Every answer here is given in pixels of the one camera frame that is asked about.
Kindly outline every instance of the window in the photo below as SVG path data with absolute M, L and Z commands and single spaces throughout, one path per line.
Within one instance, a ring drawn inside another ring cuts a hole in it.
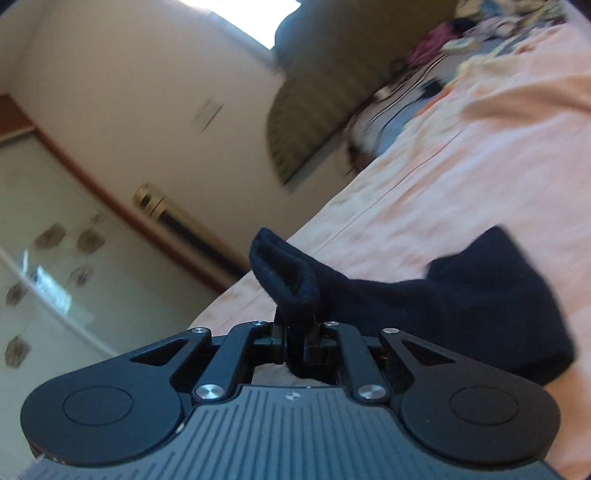
M 181 2 L 222 17 L 257 42 L 272 49 L 275 31 L 300 3 L 296 0 L 181 0 Z

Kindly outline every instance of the circular pad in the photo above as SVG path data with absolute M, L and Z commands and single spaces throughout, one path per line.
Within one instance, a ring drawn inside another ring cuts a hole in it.
M 133 404 L 129 394 L 119 388 L 89 387 L 66 399 L 64 413 L 80 425 L 100 427 L 123 420 Z
M 458 417 L 476 425 L 503 425 L 519 411 L 511 395 L 490 387 L 460 390 L 451 397 L 449 404 Z

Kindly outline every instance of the sunlight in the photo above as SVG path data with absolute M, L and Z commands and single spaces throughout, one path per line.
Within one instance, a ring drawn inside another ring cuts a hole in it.
M 180 0 L 209 10 L 240 28 L 266 48 L 275 46 L 275 31 L 300 4 L 296 0 Z
M 33 272 L 31 279 L 47 301 L 64 315 L 68 314 L 72 306 L 72 295 L 65 288 L 40 266 Z

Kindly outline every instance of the metal screw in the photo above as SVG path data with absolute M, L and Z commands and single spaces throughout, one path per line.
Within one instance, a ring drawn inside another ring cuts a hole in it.
M 366 400 L 379 400 L 386 396 L 386 389 L 381 385 L 363 385 L 357 389 L 357 393 Z
M 206 383 L 195 389 L 195 395 L 202 400 L 217 400 L 221 398 L 226 391 L 223 387 L 216 384 Z

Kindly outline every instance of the wall socket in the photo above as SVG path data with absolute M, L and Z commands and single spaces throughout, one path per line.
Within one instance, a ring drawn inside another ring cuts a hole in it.
M 209 96 L 197 110 L 197 114 L 193 118 L 193 123 L 195 123 L 195 126 L 197 126 L 201 133 L 205 132 L 222 108 L 223 103 L 220 103 L 212 96 Z

